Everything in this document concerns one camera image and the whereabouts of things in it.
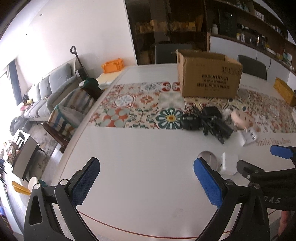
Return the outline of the white cube adapter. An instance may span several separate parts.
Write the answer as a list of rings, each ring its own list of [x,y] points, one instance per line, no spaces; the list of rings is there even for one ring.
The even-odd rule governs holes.
[[[219,172],[224,175],[235,175],[237,173],[238,155],[224,152]]]

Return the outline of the silver round speaker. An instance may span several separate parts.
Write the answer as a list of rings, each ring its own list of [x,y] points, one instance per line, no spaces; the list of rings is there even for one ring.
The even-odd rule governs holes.
[[[210,151],[202,151],[198,154],[198,158],[203,158],[206,163],[212,168],[212,170],[217,171],[218,161],[216,156]]]

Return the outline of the white robot cat figurine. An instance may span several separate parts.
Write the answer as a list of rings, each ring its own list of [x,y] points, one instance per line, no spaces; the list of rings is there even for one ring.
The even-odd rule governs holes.
[[[222,120],[227,121],[230,118],[231,113],[232,113],[232,109],[230,108],[226,108],[222,110]]]

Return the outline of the black power adapter with cable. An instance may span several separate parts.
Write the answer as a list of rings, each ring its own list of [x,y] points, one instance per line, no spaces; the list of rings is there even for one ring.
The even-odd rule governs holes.
[[[192,113],[197,115],[200,120],[201,120],[201,126],[199,130],[202,130],[204,135],[208,135],[208,133],[212,134],[212,125],[211,125],[211,118],[212,117],[217,117],[216,115],[212,115],[212,114],[205,114],[202,111],[200,111],[197,107],[190,107],[187,109],[186,113]]]

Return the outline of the white battery charger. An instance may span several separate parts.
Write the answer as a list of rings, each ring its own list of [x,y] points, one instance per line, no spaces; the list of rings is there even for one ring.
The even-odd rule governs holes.
[[[241,146],[246,146],[255,142],[258,138],[258,135],[254,128],[248,128],[244,131],[238,131],[238,137]]]

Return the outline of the pink doll head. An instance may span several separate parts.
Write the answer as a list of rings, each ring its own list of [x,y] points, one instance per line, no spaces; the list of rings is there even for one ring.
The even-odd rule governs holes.
[[[240,110],[233,110],[230,114],[234,126],[238,130],[248,130],[253,126],[253,121],[250,116]]]

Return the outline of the woven yellow basket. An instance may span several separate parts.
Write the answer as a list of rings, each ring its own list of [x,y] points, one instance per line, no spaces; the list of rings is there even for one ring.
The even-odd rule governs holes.
[[[276,78],[273,87],[291,107],[296,104],[294,91],[280,78]]]

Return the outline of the black side table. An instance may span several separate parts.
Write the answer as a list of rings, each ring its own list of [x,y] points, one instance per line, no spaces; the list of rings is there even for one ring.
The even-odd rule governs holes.
[[[31,137],[30,134],[17,130],[13,136],[13,142],[16,143],[19,153],[12,164],[12,172],[22,180],[29,181],[29,168],[33,164],[34,157],[38,151],[45,152],[40,145]]]

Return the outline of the black computer mouse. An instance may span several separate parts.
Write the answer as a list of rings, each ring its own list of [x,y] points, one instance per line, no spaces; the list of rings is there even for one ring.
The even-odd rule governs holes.
[[[200,118],[192,113],[185,113],[180,118],[181,126],[184,130],[196,131],[200,129],[201,120]]]

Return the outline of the striped cushion chair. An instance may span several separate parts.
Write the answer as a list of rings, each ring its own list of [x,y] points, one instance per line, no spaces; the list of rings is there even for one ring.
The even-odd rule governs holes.
[[[74,89],[54,107],[47,121],[42,122],[43,128],[61,145],[60,152],[65,151],[75,131],[102,93],[98,81],[87,78],[82,86]]]

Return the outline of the patterned tile table runner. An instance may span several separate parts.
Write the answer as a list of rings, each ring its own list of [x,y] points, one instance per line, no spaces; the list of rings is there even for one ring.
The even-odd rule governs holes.
[[[263,133],[295,133],[292,108],[283,100],[240,89],[234,99],[184,98],[178,82],[114,85],[90,118],[95,127],[181,129],[181,117],[215,106],[221,113],[239,110]]]

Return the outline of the grey sofa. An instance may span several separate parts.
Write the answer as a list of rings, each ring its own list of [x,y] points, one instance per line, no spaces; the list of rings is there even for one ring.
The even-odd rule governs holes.
[[[26,95],[33,103],[23,113],[30,121],[46,121],[54,107],[78,87],[80,64],[76,58],[52,70],[38,83],[33,84]]]

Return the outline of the dark wooden shelf unit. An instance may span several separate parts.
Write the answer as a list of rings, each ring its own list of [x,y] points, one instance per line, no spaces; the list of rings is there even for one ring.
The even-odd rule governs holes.
[[[263,1],[126,1],[135,56],[153,64],[160,45],[189,45],[266,65],[268,77],[295,73],[295,40]]]

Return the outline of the dark dining chair left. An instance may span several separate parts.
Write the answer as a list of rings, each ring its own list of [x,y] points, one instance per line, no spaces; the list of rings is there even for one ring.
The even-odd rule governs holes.
[[[177,50],[178,49],[192,49],[193,45],[184,44],[156,44],[154,47],[154,62],[155,64],[170,64],[177,63]]]

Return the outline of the orange plastic crate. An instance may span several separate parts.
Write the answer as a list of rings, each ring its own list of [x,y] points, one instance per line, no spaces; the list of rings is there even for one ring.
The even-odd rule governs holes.
[[[103,73],[113,73],[121,71],[124,68],[124,63],[121,58],[117,58],[115,60],[108,61],[101,66]]]

